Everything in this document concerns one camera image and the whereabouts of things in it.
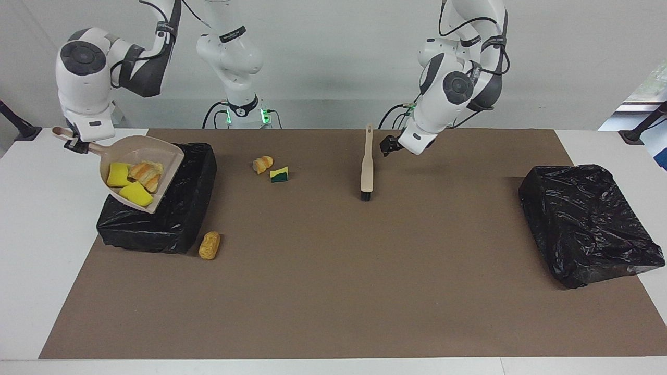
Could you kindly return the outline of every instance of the dustpan handle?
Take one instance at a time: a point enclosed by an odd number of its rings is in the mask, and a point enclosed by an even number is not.
[[[64,127],[56,126],[53,129],[51,129],[51,133],[54,136],[64,141],[74,141],[74,133],[70,129],[65,129]],[[99,145],[95,142],[90,142],[88,144],[88,151],[96,153],[97,155],[102,155],[102,153],[104,153],[106,149],[107,149],[106,146]]]

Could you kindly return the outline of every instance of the food item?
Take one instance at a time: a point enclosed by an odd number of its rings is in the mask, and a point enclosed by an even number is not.
[[[273,158],[270,156],[262,156],[259,157],[252,162],[252,169],[253,171],[257,172],[257,174],[262,174],[264,173],[267,169],[269,169],[273,165]]]
[[[124,188],[131,184],[127,180],[130,165],[127,163],[111,163],[109,165],[109,177],[107,177],[107,186],[110,188]]]
[[[220,233],[210,231],[204,235],[204,239],[199,245],[199,256],[204,260],[212,260],[220,247]]]
[[[143,160],[129,170],[129,176],[137,180],[150,193],[155,193],[164,168],[162,163]]]
[[[146,207],[153,203],[153,196],[148,194],[146,189],[144,189],[138,181],[125,186],[118,192],[118,194],[141,207]]]
[[[283,182],[289,178],[289,170],[284,167],[277,171],[269,171],[269,175],[271,175],[271,182]]]

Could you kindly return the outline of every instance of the trash bag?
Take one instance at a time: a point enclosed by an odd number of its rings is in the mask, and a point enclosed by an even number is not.
[[[660,246],[599,165],[535,167],[519,197],[549,270],[569,289],[665,265]]]
[[[185,156],[154,214],[107,197],[97,221],[105,245],[182,254],[192,247],[206,216],[217,164],[207,143],[176,146]]]

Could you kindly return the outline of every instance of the green and yellow sponge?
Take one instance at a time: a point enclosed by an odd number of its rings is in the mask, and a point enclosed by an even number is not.
[[[287,167],[280,168],[277,171],[269,171],[269,174],[271,175],[271,182],[283,182],[287,181],[289,178],[289,170]]]

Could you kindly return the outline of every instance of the blue object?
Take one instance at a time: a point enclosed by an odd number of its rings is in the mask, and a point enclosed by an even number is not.
[[[654,157],[659,166],[667,170],[667,148]]]

